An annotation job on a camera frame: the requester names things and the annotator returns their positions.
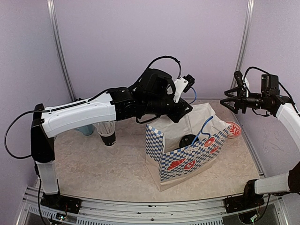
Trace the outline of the black plastic cup lid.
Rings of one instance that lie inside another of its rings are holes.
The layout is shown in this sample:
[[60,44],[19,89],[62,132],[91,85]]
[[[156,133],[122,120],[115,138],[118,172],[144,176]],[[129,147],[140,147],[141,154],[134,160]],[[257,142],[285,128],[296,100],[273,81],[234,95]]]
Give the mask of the black plastic cup lid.
[[179,148],[184,148],[186,146],[191,145],[192,143],[195,143],[199,141],[199,138],[194,134],[188,134],[181,138],[179,142]]

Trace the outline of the checkered paper takeout bag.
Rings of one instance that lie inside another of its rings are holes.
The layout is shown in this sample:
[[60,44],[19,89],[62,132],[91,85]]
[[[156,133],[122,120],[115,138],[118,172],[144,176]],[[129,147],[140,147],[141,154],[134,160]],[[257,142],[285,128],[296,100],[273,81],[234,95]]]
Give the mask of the checkered paper takeout bag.
[[209,169],[230,130],[209,103],[192,106],[178,123],[167,116],[146,125],[146,166],[159,191]]

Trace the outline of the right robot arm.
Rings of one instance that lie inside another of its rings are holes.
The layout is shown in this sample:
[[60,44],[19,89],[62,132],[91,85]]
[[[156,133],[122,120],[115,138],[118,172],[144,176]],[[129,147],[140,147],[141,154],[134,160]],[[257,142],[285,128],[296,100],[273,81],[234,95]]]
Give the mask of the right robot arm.
[[[292,97],[280,95],[277,75],[263,74],[261,77],[261,92],[252,93],[242,79],[242,73],[236,71],[234,78],[237,87],[225,91],[227,98],[220,100],[220,104],[237,114],[245,113],[247,108],[254,112],[257,109],[266,111],[264,117],[272,115],[287,129],[296,146],[300,147],[300,114],[293,104]],[[240,204],[250,208],[258,200],[258,195],[273,194],[286,195],[300,192],[300,164],[298,163],[287,173],[268,178],[248,181],[244,194],[240,197]]]

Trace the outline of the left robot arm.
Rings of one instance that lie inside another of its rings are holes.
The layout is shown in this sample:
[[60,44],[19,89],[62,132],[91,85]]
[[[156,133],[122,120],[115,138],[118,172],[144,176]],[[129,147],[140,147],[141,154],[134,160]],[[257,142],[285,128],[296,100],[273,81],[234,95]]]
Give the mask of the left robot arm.
[[35,106],[30,129],[31,154],[37,164],[41,184],[53,207],[62,208],[66,199],[59,193],[54,167],[54,138],[71,129],[99,122],[121,121],[144,115],[157,119],[167,115],[177,123],[192,111],[181,98],[195,83],[191,75],[172,76],[159,69],[146,69],[130,87],[109,88],[96,96],[56,107]]

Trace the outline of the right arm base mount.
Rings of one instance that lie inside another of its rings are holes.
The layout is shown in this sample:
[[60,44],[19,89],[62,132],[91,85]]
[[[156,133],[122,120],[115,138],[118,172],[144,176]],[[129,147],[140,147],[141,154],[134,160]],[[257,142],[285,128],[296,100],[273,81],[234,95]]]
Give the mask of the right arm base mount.
[[264,205],[263,195],[255,193],[255,180],[250,180],[244,187],[243,194],[228,196],[224,199],[226,213],[247,210]]

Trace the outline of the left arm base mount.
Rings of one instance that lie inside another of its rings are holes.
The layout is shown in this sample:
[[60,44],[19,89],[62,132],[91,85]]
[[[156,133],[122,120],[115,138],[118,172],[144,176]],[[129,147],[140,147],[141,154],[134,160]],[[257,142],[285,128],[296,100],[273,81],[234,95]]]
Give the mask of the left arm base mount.
[[69,197],[61,194],[43,194],[40,202],[42,206],[74,214],[79,213],[81,203],[82,201],[79,198]]

